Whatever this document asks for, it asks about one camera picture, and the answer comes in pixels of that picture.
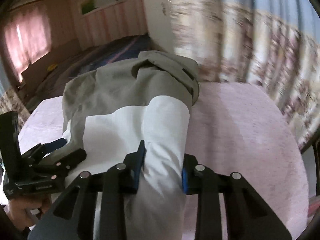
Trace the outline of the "person's left hand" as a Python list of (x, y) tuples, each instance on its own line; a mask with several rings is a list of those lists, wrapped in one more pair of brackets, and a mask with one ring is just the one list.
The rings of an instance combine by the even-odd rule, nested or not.
[(30, 213), (31, 210), (39, 209), (42, 213), (46, 213), (51, 204), (50, 195), (22, 196), (9, 200), (4, 211), (14, 227), (19, 231), (23, 231), (25, 228), (35, 225), (35, 218)]

